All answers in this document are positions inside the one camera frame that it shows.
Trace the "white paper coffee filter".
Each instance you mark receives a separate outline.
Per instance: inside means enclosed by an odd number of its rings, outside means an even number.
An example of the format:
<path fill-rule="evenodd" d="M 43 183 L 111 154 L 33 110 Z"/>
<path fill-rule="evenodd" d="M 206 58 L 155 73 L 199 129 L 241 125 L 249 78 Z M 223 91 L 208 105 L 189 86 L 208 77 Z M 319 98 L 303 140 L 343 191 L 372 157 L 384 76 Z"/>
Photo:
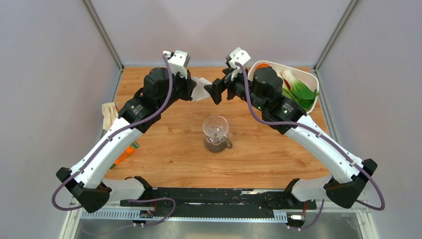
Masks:
<path fill-rule="evenodd" d="M 205 78 L 197 78 L 192 76 L 191 79 L 196 82 L 196 86 L 191 94 L 192 101 L 197 102 L 210 97 L 210 94 L 205 90 L 204 86 L 212 85 L 212 82 Z"/>

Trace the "clear glass dripper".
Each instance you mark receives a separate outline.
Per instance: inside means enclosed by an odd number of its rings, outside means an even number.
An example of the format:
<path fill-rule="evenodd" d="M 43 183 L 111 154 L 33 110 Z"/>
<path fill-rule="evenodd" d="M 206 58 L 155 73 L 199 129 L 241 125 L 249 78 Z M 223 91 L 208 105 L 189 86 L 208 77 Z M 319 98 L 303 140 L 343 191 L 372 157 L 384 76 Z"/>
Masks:
<path fill-rule="evenodd" d="M 203 132 L 208 143 L 218 145 L 232 137 L 227 120 L 222 116 L 210 116 L 203 122 Z"/>

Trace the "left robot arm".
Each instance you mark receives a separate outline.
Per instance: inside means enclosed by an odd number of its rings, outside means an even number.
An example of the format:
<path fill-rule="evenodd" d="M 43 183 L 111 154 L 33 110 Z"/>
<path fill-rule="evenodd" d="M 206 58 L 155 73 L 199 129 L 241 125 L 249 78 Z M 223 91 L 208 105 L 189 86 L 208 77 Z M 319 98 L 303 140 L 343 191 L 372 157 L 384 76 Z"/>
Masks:
<path fill-rule="evenodd" d="M 88 213 L 110 202 L 134 200 L 147 206 L 152 192 L 140 177 L 125 180 L 104 178 L 117 158 L 161 118 L 160 107 L 167 109 L 177 100 L 191 101 L 196 82 L 189 70 L 156 67 L 144 77 L 143 87 L 118 112 L 117 119 L 80 162 L 71 168 L 60 168 L 56 176 L 62 186 L 79 202 L 77 208 Z"/>

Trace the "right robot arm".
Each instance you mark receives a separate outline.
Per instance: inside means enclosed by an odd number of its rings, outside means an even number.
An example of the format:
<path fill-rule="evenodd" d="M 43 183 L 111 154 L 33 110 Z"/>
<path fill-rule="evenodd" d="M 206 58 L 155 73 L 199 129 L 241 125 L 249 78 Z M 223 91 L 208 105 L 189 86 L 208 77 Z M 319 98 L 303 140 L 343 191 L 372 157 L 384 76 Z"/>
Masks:
<path fill-rule="evenodd" d="M 346 209 L 361 204 L 359 198 L 367 183 L 374 183 L 377 163 L 353 155 L 321 130 L 297 97 L 287 95 L 284 83 L 284 77 L 271 66 L 240 74 L 225 69 L 225 77 L 206 85 L 205 91 L 215 104 L 221 102 L 224 91 L 228 100 L 238 97 L 247 102 L 259 123 L 299 143 L 330 172 L 317 179 L 292 180 L 284 194 L 288 207 L 297 208 L 308 200 L 330 200 Z"/>

